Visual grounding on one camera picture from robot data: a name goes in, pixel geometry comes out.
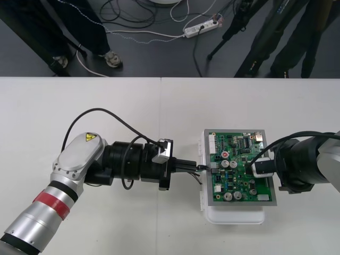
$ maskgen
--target shoe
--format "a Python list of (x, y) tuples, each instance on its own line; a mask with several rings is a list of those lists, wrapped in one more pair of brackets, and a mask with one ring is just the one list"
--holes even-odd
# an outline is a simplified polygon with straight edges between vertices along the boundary
[(118, 68), (123, 65), (123, 62), (121, 58), (114, 53), (112, 50), (110, 50), (105, 55), (99, 55), (100, 57), (103, 57), (106, 60), (106, 64), (112, 68)]
[(289, 79), (289, 72), (288, 71), (276, 71), (274, 69), (270, 69), (270, 73), (266, 77)]
[(69, 61), (67, 60), (66, 56), (60, 56), (60, 57), (53, 57), (55, 61), (58, 61), (60, 65), (62, 65), (63, 68), (66, 68), (69, 64)]

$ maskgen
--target capacitor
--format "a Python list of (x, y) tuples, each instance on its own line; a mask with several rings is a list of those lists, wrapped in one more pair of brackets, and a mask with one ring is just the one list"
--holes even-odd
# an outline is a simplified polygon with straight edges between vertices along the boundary
[(229, 152), (228, 151), (222, 151), (221, 157), (222, 158), (228, 158), (229, 157)]
[(240, 200), (242, 198), (242, 193), (240, 191), (234, 192), (234, 198)]
[(221, 167), (223, 167), (223, 168), (229, 167), (229, 161), (228, 160), (222, 160)]
[(251, 195), (255, 196), (255, 195), (257, 194), (257, 190), (252, 189), (252, 190), (249, 191), (249, 193), (250, 193)]
[(225, 201), (231, 201), (233, 199), (233, 195), (230, 192), (227, 192), (223, 195)]
[(237, 162), (236, 161), (230, 161), (229, 166), (231, 168), (236, 168), (237, 167)]

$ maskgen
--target metal frame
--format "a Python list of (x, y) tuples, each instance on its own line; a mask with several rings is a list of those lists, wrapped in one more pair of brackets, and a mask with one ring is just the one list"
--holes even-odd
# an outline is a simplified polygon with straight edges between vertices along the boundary
[[(255, 133), (261, 132), (263, 137), (263, 145), (267, 146), (266, 134), (264, 130), (261, 129), (205, 129), (204, 130), (204, 140), (205, 140), (205, 158), (206, 165), (210, 166), (210, 154), (209, 154), (209, 133)], [(215, 202), (213, 201), (213, 182), (211, 179), (211, 172), (207, 171), (207, 190), (208, 190), (208, 206), (277, 206), (274, 182), (272, 177), (268, 177), (269, 187), (271, 192), (272, 201), (259, 201), (259, 202)]]

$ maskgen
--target circuit board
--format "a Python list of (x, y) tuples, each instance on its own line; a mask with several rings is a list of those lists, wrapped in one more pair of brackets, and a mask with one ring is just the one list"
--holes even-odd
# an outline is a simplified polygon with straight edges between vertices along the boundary
[(209, 133), (214, 201), (272, 201), (269, 178), (247, 165), (263, 148), (261, 132)]

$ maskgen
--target power strip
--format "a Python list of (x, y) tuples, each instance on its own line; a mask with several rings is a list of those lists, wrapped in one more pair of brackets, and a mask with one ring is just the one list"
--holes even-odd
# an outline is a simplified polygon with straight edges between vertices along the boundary
[(195, 25), (194, 27), (190, 27), (190, 28), (186, 28), (184, 29), (184, 34), (187, 38), (190, 37), (194, 37), (198, 34), (198, 32), (200, 31), (201, 26), (204, 26), (204, 28), (202, 28), (200, 34), (208, 32), (212, 29), (215, 29), (218, 27), (218, 22), (214, 21), (214, 20), (208, 20), (204, 23)]

